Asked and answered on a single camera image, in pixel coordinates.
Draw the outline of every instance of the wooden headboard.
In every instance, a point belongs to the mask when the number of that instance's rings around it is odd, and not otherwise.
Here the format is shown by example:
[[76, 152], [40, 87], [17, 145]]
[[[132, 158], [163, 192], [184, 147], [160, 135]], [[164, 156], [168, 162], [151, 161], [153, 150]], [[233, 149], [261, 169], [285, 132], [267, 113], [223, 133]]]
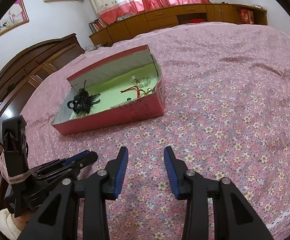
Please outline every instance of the wooden headboard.
[[45, 78], [84, 52], [73, 33], [24, 49], [3, 67], [0, 71], [0, 155], [2, 121], [18, 116]]

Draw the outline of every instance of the framed picture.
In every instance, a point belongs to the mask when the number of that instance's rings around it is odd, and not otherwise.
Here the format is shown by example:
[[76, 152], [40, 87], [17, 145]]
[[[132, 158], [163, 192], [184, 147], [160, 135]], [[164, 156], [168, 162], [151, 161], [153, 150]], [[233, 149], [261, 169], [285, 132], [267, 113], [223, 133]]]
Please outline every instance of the framed picture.
[[17, 0], [0, 20], [0, 36], [28, 22], [23, 0]]

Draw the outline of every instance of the triangular cutout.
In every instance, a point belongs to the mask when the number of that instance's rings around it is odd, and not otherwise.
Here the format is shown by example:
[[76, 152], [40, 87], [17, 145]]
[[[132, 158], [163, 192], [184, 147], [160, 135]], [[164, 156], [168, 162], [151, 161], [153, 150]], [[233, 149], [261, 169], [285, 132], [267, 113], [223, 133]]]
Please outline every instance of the triangular cutout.
[[230, 197], [232, 199], [232, 206], [234, 207], [237, 225], [243, 225], [253, 222], [253, 217], [251, 216], [251, 214], [249, 214], [249, 212], [247, 211], [243, 203], [238, 199], [238, 197], [234, 193], [231, 193]]
[[58, 208], [61, 203], [61, 194], [57, 194], [55, 198], [50, 202], [44, 212], [40, 215], [38, 222], [41, 224], [46, 224], [54, 226], [56, 223]]

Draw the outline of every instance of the orange cord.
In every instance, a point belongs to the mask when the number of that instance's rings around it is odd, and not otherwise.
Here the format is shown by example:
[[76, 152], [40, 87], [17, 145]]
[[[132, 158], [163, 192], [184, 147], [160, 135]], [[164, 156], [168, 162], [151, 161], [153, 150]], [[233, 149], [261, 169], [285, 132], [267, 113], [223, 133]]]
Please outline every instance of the orange cord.
[[145, 91], [142, 90], [142, 89], [139, 89], [138, 86], [133, 86], [133, 87], [130, 87], [128, 89], [122, 90], [121, 93], [124, 93], [124, 92], [127, 92], [127, 91], [131, 91], [131, 90], [135, 90], [135, 89], [137, 89], [137, 98], [141, 97], [141, 91], [143, 91], [145, 93]]

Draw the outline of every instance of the pink floral fabric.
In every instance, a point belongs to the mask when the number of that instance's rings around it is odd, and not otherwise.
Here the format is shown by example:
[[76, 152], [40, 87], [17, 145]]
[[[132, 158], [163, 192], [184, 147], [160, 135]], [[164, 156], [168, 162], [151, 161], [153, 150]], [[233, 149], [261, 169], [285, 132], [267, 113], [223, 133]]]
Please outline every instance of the pink floral fabric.
[[[70, 90], [68, 76], [144, 44], [162, 68], [163, 117], [69, 136], [51, 126]], [[181, 239], [186, 201], [170, 190], [163, 162], [168, 145], [205, 178], [229, 177], [275, 239], [290, 234], [290, 214], [283, 215], [290, 212], [290, 37], [284, 33], [206, 23], [142, 34], [83, 54], [50, 75], [22, 114], [30, 167], [94, 150], [99, 159], [81, 172], [83, 179], [128, 148], [122, 193], [106, 202], [111, 239]], [[209, 226], [213, 239], [211, 217]]]

